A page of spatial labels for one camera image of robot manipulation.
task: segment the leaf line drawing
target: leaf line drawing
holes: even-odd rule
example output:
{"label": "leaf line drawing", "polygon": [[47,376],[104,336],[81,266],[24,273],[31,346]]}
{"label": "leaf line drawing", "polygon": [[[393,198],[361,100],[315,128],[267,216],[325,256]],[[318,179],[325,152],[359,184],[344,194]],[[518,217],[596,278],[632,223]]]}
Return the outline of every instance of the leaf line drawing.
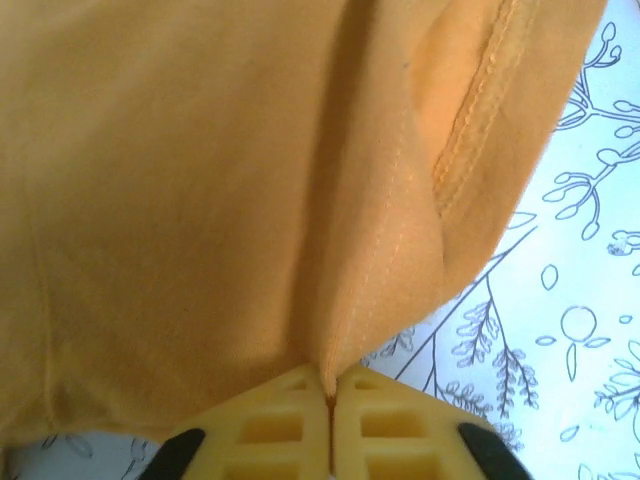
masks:
{"label": "leaf line drawing", "polygon": [[[570,343],[565,355],[567,375],[573,382],[578,369],[578,345],[583,348],[600,348],[611,342],[609,337],[594,337],[598,326],[596,315],[589,307],[572,306],[567,308],[560,318],[560,330]],[[552,335],[542,335],[536,339],[536,344],[549,347],[557,342]]]}
{"label": "leaf line drawing", "polygon": [[44,439],[40,448],[42,450],[50,449],[56,441],[60,439],[60,437],[64,439],[66,446],[75,453],[76,456],[84,459],[90,459],[93,457],[93,447],[80,435],[51,435]]}
{"label": "leaf line drawing", "polygon": [[[569,130],[585,124],[593,117],[602,117],[622,126],[615,130],[615,137],[627,139],[640,132],[640,106],[628,100],[614,102],[611,109],[594,105],[589,87],[588,73],[593,69],[609,68],[620,61],[622,48],[614,45],[616,37],[616,25],[609,22],[600,34],[601,47],[595,57],[586,60],[580,70],[580,75],[574,84],[571,96],[565,108],[564,115],[556,125],[556,131]],[[548,203],[557,203],[565,199],[567,193],[574,189],[583,191],[574,203],[565,206],[555,216],[557,220],[568,220],[575,217],[580,209],[589,200],[593,201],[593,214],[591,219],[582,229],[582,240],[591,240],[600,230],[601,203],[598,194],[598,185],[609,177],[620,165],[640,160],[640,140],[631,144],[626,149],[619,151],[613,148],[602,148],[596,153],[596,158],[601,167],[598,173],[590,175],[585,172],[563,172],[556,176],[554,183],[556,188],[548,191],[542,199]]]}
{"label": "leaf line drawing", "polygon": [[385,343],[380,349],[375,352],[371,352],[369,355],[364,357],[361,363],[364,366],[369,366],[373,360],[377,358],[387,358],[395,355],[396,351],[399,349],[404,350],[406,352],[413,351],[413,337],[416,333],[416,327],[412,326],[408,329],[400,332],[397,335],[394,335],[387,343]]}
{"label": "leaf line drawing", "polygon": [[540,283],[542,283],[542,287],[547,291],[553,290],[553,288],[558,283],[558,279],[560,275],[558,273],[558,267],[554,264],[550,263],[542,270],[540,273]]}
{"label": "leaf line drawing", "polygon": [[120,480],[135,480],[142,474],[146,460],[148,460],[148,447],[149,442],[144,439],[134,437],[131,440],[131,445],[129,447],[131,460],[127,470],[124,472]]}
{"label": "leaf line drawing", "polygon": [[586,464],[581,463],[578,467],[578,480],[640,480],[640,475],[632,472],[595,474]]}
{"label": "leaf line drawing", "polygon": [[[517,229],[529,225],[535,217],[535,214],[530,213],[517,215],[516,218],[512,220],[512,228]],[[530,228],[514,245],[504,252],[494,255],[489,268],[457,298],[456,304],[448,312],[443,321],[430,333],[422,344],[414,349],[408,361],[405,362],[395,375],[396,380],[400,379],[418,355],[420,355],[427,346],[430,346],[432,367],[422,388],[423,391],[430,391],[436,398],[445,400],[484,418],[487,418],[491,412],[497,411],[501,419],[508,419],[510,409],[514,406],[513,397],[516,394],[516,388],[519,389],[519,395],[524,398],[523,405],[535,409],[539,408],[537,403],[538,394],[535,392],[535,387],[538,385],[535,378],[535,371],[523,363],[526,354],[522,350],[512,349],[510,347],[489,284],[491,272],[537,228],[537,226]],[[492,346],[496,343],[500,346],[498,351],[495,352],[495,359],[492,362],[492,366],[496,369],[496,378],[498,379],[496,386],[496,390],[498,391],[496,397],[497,409],[491,402],[485,399],[484,395],[475,391],[476,389],[472,383],[468,383],[462,387],[458,381],[453,380],[443,387],[438,377],[438,365],[436,362],[438,332],[440,332],[446,324],[450,323],[451,319],[454,318],[455,314],[459,311],[460,306],[469,295],[481,285],[486,288],[488,300],[481,302],[462,315],[465,323],[456,328],[456,332],[458,336],[462,338],[462,342],[454,347],[452,352],[454,355],[461,357],[458,360],[458,367],[465,368],[476,363],[483,363],[487,356],[492,353]],[[524,448],[524,445],[520,441],[522,430],[516,428],[512,422],[496,422],[494,423],[494,427],[501,435],[505,444],[511,449],[519,451]]]}
{"label": "leaf line drawing", "polygon": [[560,432],[560,441],[562,443],[567,443],[576,438],[576,435],[580,431],[580,425],[573,425],[571,427],[565,428],[562,432]]}

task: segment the orange t-shirt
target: orange t-shirt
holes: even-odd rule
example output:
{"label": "orange t-shirt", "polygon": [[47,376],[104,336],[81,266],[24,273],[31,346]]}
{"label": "orange t-shirt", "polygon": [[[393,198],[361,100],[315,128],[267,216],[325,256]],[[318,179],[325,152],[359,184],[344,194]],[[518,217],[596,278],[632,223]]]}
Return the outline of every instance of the orange t-shirt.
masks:
{"label": "orange t-shirt", "polygon": [[487,261],[604,0],[8,0],[0,443],[336,377]]}

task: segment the yellow plastic object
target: yellow plastic object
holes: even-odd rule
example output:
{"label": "yellow plastic object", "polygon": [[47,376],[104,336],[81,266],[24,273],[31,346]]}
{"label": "yellow plastic object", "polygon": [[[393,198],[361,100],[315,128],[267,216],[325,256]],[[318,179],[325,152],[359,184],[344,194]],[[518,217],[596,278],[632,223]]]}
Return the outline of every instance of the yellow plastic object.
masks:
{"label": "yellow plastic object", "polygon": [[297,368],[193,418],[206,437],[184,480],[327,480],[329,411],[316,370]]}
{"label": "yellow plastic object", "polygon": [[139,480],[531,478],[484,419],[360,365],[333,408],[303,366],[177,432]]}
{"label": "yellow plastic object", "polygon": [[333,452],[338,480],[484,480],[457,427],[489,423],[367,368],[338,381]]}

